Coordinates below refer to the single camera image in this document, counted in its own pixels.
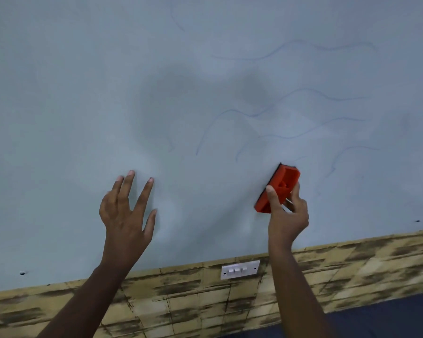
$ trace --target tiled wall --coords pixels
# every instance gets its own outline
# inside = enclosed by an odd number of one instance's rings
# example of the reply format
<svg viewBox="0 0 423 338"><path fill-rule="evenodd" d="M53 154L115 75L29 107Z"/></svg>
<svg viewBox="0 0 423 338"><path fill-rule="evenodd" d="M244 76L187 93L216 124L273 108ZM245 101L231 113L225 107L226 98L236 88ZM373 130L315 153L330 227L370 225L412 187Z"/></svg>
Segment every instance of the tiled wall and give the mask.
<svg viewBox="0 0 423 338"><path fill-rule="evenodd" d="M325 312L423 292L423 231L294 253ZM222 265L260 259L256 275ZM0 338L34 337L84 280L0 292ZM266 254L131 273L95 337L214 337L280 322Z"/></svg>

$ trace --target wall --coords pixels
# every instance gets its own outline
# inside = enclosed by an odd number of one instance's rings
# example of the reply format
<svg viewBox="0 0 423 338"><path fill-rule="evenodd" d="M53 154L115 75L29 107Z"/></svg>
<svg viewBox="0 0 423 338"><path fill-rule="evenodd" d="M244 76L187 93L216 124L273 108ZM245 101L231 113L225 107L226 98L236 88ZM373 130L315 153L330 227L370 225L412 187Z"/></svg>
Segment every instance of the wall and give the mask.
<svg viewBox="0 0 423 338"><path fill-rule="evenodd" d="M0 0L0 290L87 277L129 169L135 268L264 253L279 162L296 248L423 229L423 0Z"/></svg>
<svg viewBox="0 0 423 338"><path fill-rule="evenodd" d="M325 312L423 292L423 231L297 250ZM220 280L221 266L260 259L258 273ZM0 292L0 338L34 337L84 280ZM96 338L216 337L279 323L266 254L133 272Z"/></svg>

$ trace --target finger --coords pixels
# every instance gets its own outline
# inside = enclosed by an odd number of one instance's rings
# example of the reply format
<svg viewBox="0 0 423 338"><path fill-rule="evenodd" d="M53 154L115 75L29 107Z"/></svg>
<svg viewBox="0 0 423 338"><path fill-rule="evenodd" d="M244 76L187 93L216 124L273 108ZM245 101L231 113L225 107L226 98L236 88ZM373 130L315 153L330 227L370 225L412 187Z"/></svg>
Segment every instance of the finger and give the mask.
<svg viewBox="0 0 423 338"><path fill-rule="evenodd" d="M268 195L269 204L271 206L271 212L273 212L274 210L283 210L274 187L268 185L265 187L265 190L266 194Z"/></svg>
<svg viewBox="0 0 423 338"><path fill-rule="evenodd" d="M295 212L301 212L304 210L304 201L299 197L299 188L300 185L299 182L297 182L291 191L291 202L293 203Z"/></svg>
<svg viewBox="0 0 423 338"><path fill-rule="evenodd" d="M132 188L133 179L135 178L135 171L130 170L124 178L121 189L118 194L118 212L119 215L127 215L130 212L129 194Z"/></svg>
<svg viewBox="0 0 423 338"><path fill-rule="evenodd" d="M121 185L122 185L123 181L124 181L124 177L122 175L117 177L116 181L113 184L113 188L111 189L110 193L108 194L108 203L109 204L117 204L119 190L121 189Z"/></svg>
<svg viewBox="0 0 423 338"><path fill-rule="evenodd" d="M100 203L99 215L102 218L102 220L104 220L108 217L107 212L106 212L106 203L108 201L108 195L109 194L110 194L110 192L107 192L106 195L104 195L102 202Z"/></svg>
<svg viewBox="0 0 423 338"><path fill-rule="evenodd" d="M288 210L290 210L291 212L294 212L294 205L293 205L293 203L291 202L291 200L290 199L285 199L285 201L284 201L284 206L288 209Z"/></svg>
<svg viewBox="0 0 423 338"><path fill-rule="evenodd" d="M146 182L146 185L144 185L138 200L136 201L135 208L133 209L133 216L135 216L138 223L141 223L141 226L142 219L144 217L144 211L146 211L147 201L149 200L153 184L154 178L149 178L149 180Z"/></svg>
<svg viewBox="0 0 423 338"><path fill-rule="evenodd" d="M157 215L156 209L150 212L149 217L147 218L146 226L144 227L144 230L143 230L144 237L147 239L148 242L152 240L152 236L154 234L156 215Z"/></svg>

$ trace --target whiteboard surface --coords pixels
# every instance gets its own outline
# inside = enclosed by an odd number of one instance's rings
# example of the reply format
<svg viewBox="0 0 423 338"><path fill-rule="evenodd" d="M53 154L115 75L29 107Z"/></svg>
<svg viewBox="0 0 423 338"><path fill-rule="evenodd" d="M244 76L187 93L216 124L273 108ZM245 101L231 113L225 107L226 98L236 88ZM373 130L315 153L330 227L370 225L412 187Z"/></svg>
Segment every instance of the whiteboard surface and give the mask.
<svg viewBox="0 0 423 338"><path fill-rule="evenodd" d="M0 0L0 290L88 277L129 169L135 269L266 252L280 162L296 248L423 229L423 0Z"/></svg>

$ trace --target floor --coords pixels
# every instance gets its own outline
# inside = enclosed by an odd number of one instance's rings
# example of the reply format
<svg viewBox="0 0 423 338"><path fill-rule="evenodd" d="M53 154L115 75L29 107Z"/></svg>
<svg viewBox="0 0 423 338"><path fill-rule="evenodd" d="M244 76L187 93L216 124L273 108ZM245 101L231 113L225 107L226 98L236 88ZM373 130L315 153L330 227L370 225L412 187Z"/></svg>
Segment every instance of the floor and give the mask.
<svg viewBox="0 0 423 338"><path fill-rule="evenodd" d="M339 337L423 338L423 294L327 314ZM281 338L280 325L232 334L226 338Z"/></svg>

